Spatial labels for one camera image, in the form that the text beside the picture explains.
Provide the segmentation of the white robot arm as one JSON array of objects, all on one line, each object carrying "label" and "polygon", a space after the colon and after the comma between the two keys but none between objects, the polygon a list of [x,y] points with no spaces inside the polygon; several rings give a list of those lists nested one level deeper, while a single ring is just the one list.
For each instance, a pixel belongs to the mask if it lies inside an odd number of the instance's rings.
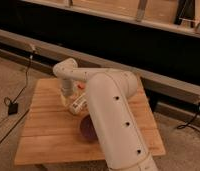
[{"label": "white robot arm", "polygon": [[79,68],[66,59],[53,67],[62,94],[73,94],[73,81],[83,81],[88,111],[109,171],[158,171],[128,104],[138,88],[130,71],[113,68]]}]

